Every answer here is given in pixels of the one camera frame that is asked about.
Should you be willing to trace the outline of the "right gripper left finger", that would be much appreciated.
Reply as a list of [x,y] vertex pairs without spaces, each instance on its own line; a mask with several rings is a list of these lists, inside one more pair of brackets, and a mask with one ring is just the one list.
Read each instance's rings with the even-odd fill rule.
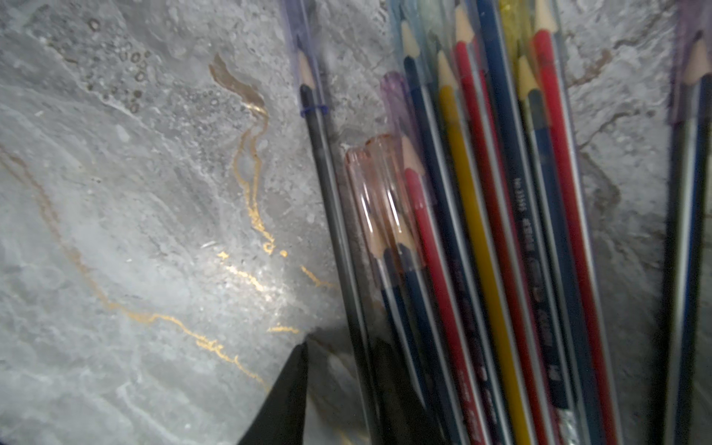
[[238,444],[302,445],[308,376],[308,347],[302,342],[292,350],[274,387]]

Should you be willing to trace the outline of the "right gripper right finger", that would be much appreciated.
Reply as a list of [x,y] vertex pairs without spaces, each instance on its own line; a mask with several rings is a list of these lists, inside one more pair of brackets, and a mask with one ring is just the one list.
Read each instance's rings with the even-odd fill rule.
[[385,444],[444,444],[438,425],[426,412],[399,354],[386,341],[374,344]]

